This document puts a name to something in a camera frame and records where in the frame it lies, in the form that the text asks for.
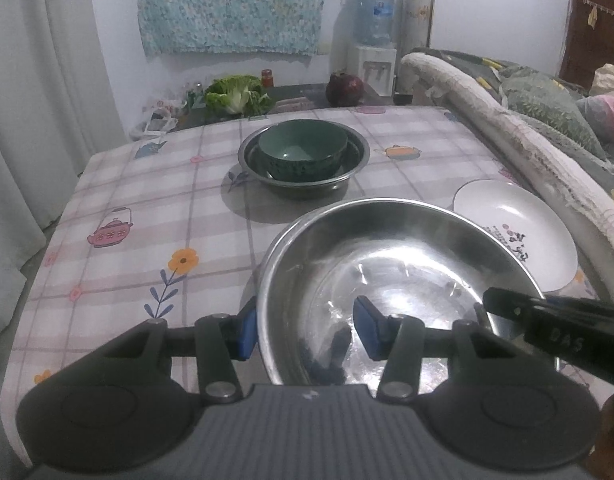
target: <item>gray ribbed surface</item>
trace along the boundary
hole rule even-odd
[[[131,472],[76,476],[40,468],[32,480],[520,479],[453,457],[416,413],[373,400],[363,385],[256,386],[234,406],[209,408],[167,456]],[[592,477],[568,467],[532,480]]]

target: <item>jar with red lid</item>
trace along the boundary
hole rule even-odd
[[[271,69],[265,68],[260,76],[260,80],[265,88],[271,88],[274,86],[274,76],[271,73]]]

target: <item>stainless steel basin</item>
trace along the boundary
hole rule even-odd
[[[327,206],[289,226],[266,254],[258,295],[264,366],[276,384],[366,383],[374,392],[384,363],[368,358],[354,330],[356,296],[383,314],[450,328],[479,319],[474,304],[490,286],[542,297],[506,247],[452,212],[395,198]],[[488,322],[504,338],[520,335],[499,317]],[[426,360],[421,392],[446,377],[444,360]]]

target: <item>green leafy vegetable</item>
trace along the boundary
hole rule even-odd
[[[204,100],[207,110],[215,114],[254,116],[267,113],[273,106],[260,78],[252,75],[216,79],[207,88]]]

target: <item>brown wooden door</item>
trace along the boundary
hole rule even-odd
[[[589,0],[614,11],[614,0]],[[596,69],[614,62],[614,16],[598,8],[596,27],[587,19],[593,6],[573,0],[567,33],[567,48],[560,77],[586,89],[591,87]]]

